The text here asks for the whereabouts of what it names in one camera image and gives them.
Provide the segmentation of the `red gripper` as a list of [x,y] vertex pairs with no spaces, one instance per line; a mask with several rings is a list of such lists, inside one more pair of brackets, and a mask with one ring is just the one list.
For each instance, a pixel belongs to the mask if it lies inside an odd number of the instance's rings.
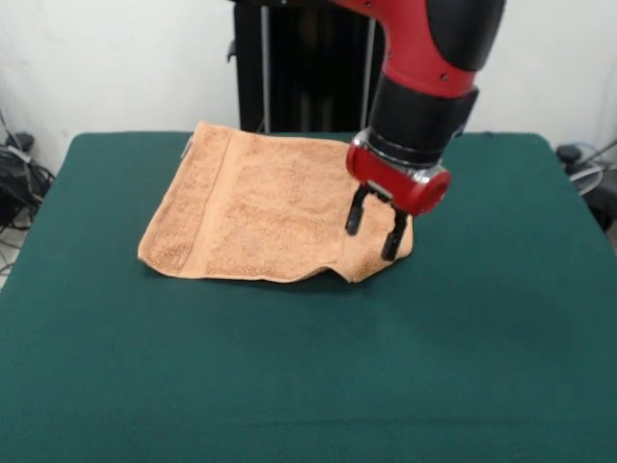
[[394,225],[382,248],[381,258],[384,261],[395,261],[408,227],[409,215],[419,216],[434,209],[451,182],[450,172],[441,165],[406,170],[389,164],[369,148],[354,143],[347,152],[346,168],[360,184],[345,224],[348,235],[355,236],[359,231],[367,196],[378,193],[392,204]]

